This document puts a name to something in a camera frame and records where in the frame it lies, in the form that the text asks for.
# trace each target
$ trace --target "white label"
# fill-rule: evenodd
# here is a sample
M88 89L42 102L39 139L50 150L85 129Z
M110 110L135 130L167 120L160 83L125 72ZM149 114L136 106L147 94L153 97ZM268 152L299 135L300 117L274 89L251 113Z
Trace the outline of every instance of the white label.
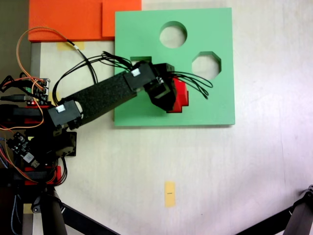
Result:
M58 113L65 111L64 105L60 105L58 107L55 107L55 109L58 111Z
M25 161L27 161L28 163L30 163L34 158L35 158L35 157L34 157L31 153L27 153L27 154L23 157L23 159L24 159Z
M136 76L140 75L140 70L137 68L137 69L132 71L132 74L134 77L136 77Z

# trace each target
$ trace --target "circular hole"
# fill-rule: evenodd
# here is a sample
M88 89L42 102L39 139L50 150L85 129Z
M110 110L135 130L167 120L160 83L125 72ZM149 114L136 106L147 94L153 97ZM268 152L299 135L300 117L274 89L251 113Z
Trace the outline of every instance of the circular hole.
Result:
M160 41L168 48L181 47L187 39L187 30L182 23L171 21L163 25Z

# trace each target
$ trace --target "green foam board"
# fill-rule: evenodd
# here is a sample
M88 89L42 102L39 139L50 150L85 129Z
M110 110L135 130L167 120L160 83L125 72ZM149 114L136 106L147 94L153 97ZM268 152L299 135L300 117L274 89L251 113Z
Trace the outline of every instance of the green foam board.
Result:
M221 72L211 80L206 100L187 86L189 106L182 113L166 113L154 106L142 91L117 107L115 126L180 126L235 124L231 8L116 12L115 54L131 60L152 58L152 63L169 63L176 71L192 72L200 54L212 54L221 62ZM160 33L167 25L183 25L185 43L165 47Z

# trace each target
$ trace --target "white surface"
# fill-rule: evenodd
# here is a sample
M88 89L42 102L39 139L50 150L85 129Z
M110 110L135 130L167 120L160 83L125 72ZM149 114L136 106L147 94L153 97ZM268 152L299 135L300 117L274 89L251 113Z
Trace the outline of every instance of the white surface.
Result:
M117 129L108 113L78 129L77 156L57 187L66 204L122 235L234 235L313 183L313 2L143 0L144 10L201 7L233 9L236 125ZM83 53L103 50L113 43L88 42ZM53 87L79 61L44 43L41 77ZM95 69L99 80L113 75ZM84 68L59 91L90 85ZM164 206L165 181L176 182L173 208Z

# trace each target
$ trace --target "orange sheet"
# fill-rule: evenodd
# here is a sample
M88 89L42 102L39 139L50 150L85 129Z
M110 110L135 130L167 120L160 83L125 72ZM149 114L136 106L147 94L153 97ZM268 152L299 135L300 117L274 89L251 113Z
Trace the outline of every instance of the orange sheet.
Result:
M114 40L115 11L128 10L141 10L141 0L29 0L29 28L51 27L72 41ZM42 29L30 32L28 39L63 41L57 34Z
M104 40L114 40L116 11L141 11L141 0L103 0L102 37Z

